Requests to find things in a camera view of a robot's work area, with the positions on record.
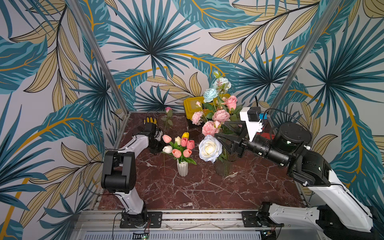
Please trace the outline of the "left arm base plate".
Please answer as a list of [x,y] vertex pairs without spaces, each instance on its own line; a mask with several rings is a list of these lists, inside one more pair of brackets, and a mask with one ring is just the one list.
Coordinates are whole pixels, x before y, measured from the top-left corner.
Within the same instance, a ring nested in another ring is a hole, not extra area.
[[159,229],[163,220],[162,212],[143,212],[138,215],[123,213],[120,223],[121,229]]

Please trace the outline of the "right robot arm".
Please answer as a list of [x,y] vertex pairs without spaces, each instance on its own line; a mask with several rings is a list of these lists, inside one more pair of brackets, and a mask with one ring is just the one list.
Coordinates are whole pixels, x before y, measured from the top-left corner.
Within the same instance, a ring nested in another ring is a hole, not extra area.
[[322,206],[311,208],[264,202],[257,212],[243,213],[246,227],[294,225],[320,231],[332,240],[378,239],[374,209],[354,197],[323,156],[311,150],[312,134],[304,127],[285,122],[271,140],[261,135],[248,136],[245,122],[233,122],[228,127],[233,135],[216,134],[216,138],[229,153],[242,157],[249,151],[286,167],[289,177],[324,201]]

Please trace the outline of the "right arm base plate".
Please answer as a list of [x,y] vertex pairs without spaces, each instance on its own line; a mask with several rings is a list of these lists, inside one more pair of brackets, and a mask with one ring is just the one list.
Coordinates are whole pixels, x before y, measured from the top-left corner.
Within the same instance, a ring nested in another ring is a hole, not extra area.
[[245,228],[269,227],[270,223],[258,211],[242,211],[242,221]]

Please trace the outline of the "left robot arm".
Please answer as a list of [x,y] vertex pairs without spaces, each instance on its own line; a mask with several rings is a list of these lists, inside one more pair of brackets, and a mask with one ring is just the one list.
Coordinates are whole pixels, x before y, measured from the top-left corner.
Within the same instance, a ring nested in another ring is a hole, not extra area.
[[134,135],[121,150],[107,151],[101,176],[101,186],[119,198],[126,213],[142,215],[145,203],[136,190],[136,157],[149,148],[162,148],[162,131],[155,123],[145,123],[144,129]]

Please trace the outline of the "magenta rose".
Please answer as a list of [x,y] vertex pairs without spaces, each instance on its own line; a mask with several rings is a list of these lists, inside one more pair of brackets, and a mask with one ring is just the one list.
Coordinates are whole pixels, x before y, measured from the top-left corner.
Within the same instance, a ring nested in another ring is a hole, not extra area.
[[173,126],[173,110],[171,107],[165,108],[166,115],[161,117],[161,121],[164,123],[164,130]]

